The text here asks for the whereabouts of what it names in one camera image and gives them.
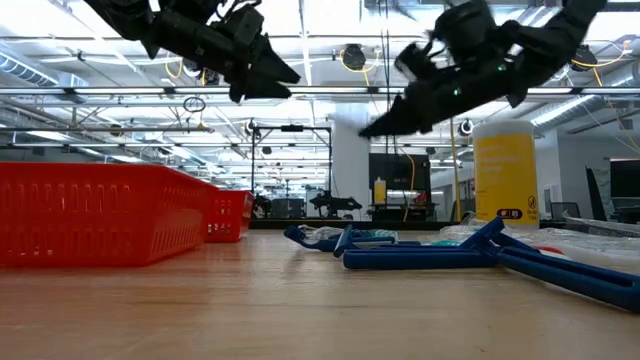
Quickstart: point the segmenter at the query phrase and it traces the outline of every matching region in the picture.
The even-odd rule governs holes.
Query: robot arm
[[[542,28],[507,21],[497,26],[485,0],[471,0],[445,11],[436,20],[425,49],[415,44],[396,59],[396,68],[411,79],[391,110],[360,132],[363,137],[426,133],[432,126],[506,96],[512,107],[527,89],[541,85],[571,61],[589,24],[606,0],[568,0]],[[455,64],[437,68],[429,55],[433,40],[442,41]],[[515,57],[509,49],[523,50]]]
[[[164,48],[223,75],[234,102],[286,99],[291,93],[279,82],[300,80],[275,54],[268,36],[261,35],[264,17],[255,9],[260,0],[233,0],[227,14],[209,25],[227,0],[160,0],[157,13],[148,0],[85,1],[123,38],[141,41],[150,58]]]

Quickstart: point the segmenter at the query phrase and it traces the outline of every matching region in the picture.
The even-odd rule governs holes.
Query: label
[[[525,134],[474,139],[476,213],[507,224],[537,225],[533,137]]]

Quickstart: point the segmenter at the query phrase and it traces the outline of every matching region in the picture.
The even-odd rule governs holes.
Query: red basket
[[[249,229],[253,211],[253,194],[249,191],[210,191],[209,207],[205,211],[205,241],[238,242]]]
[[[0,265],[140,266],[191,249],[209,188],[156,165],[0,163]]]

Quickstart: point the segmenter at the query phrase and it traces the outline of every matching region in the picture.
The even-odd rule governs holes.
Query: yellow container
[[[387,182],[378,178],[373,184],[373,203],[384,205],[387,202]]]
[[[493,122],[473,129],[476,214],[509,226],[538,227],[534,126]]]

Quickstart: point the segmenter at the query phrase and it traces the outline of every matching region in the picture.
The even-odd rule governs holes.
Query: ceiling
[[[89,86],[96,87],[140,87],[140,86],[200,86],[200,80],[190,77],[180,70],[180,59],[161,50],[155,60],[150,60],[144,48],[135,42],[126,41],[111,29],[83,1],[67,1],[60,6],[56,0],[21,0],[13,2],[0,12],[0,43],[11,51],[26,57],[42,66],[44,71],[71,73],[84,79]],[[388,18],[380,2],[380,12],[375,1],[358,0],[277,0],[264,1],[258,10],[264,15],[264,31],[270,35],[272,47],[301,76],[300,86],[386,86],[381,50],[381,33],[389,34],[390,58],[402,51],[411,42],[426,43],[425,30],[433,29],[435,19],[442,13],[443,7],[435,1],[402,1],[407,11],[417,20],[411,20],[395,11]],[[545,23],[557,8],[529,7],[527,1],[490,1],[497,23],[506,20],[518,20],[533,26]],[[626,10],[633,8],[614,8],[603,12],[593,22],[585,43],[595,53],[600,63],[616,60],[615,63],[600,69],[603,81],[613,76],[619,69],[637,59],[640,41],[636,40],[637,23],[640,14]],[[629,40],[624,55],[622,41]],[[340,61],[340,51],[346,44],[360,44],[368,58],[366,74],[350,72]],[[7,87],[33,86],[17,77],[0,73],[0,84]],[[389,76],[389,86],[406,86],[407,80],[393,67]],[[556,79],[545,86],[597,86],[592,72],[577,73],[563,69]],[[244,127],[253,119],[259,126],[280,126],[300,124],[305,126],[331,126],[332,121],[349,121],[337,113],[336,104],[357,102],[366,106],[374,117],[387,106],[385,97],[347,97],[347,96],[297,96],[290,100],[253,100],[236,105],[223,95],[209,95],[207,107],[195,114],[184,113],[185,96],[88,96],[86,102],[78,105],[61,101],[53,97],[16,96],[24,106],[35,106],[53,120],[65,122],[76,119],[86,127],[108,127],[121,124],[125,127],[157,127],[156,131],[127,132],[124,136],[113,137],[109,133],[100,135],[100,141],[145,143],[150,140],[177,143],[214,143],[215,146],[188,149],[188,154],[175,154],[156,148],[139,147],[135,151],[127,150],[127,156],[142,157],[144,160],[163,161],[171,166],[187,166],[186,170],[209,180],[216,178],[217,183],[228,186],[248,186],[250,174],[250,148],[233,147],[231,144],[247,144],[249,137]],[[494,101],[458,116],[455,123],[470,119],[475,123],[508,119],[527,119],[527,115],[543,106],[553,106],[567,100],[569,96],[530,96],[516,109],[511,109],[504,100]],[[633,106],[633,99],[618,100],[616,108]],[[184,113],[179,119],[176,114]],[[592,115],[596,118],[611,117],[614,111],[603,108]],[[0,118],[0,124],[10,126],[8,119]],[[29,119],[42,122],[42,119]],[[179,126],[191,129],[202,123],[215,130],[211,132],[172,132]],[[562,129],[571,131],[593,124],[593,117],[581,116],[563,123]],[[612,129],[614,123],[606,125]],[[576,136],[609,136],[611,131],[593,128],[581,131]],[[79,141],[96,141],[87,133],[76,134]],[[27,136],[28,141],[43,139]],[[278,179],[289,178],[305,184],[323,184],[326,181],[328,150],[324,142],[328,137],[320,132],[301,133],[272,132],[262,145],[271,144],[270,155],[258,154],[264,161],[260,169],[259,184],[276,183]],[[466,144],[466,138],[457,137],[456,142]],[[309,146],[289,147],[287,144],[299,143]],[[434,131],[425,135],[406,136],[399,143],[413,143],[407,147],[410,154],[424,153],[427,144],[438,147],[438,159],[451,157],[449,124],[445,122],[434,127]],[[378,145],[372,151],[384,151]],[[471,159],[472,153],[466,152],[463,161]],[[291,159],[288,161],[267,161],[265,159]],[[295,163],[293,159],[304,164]],[[291,171],[285,165],[291,165]]]

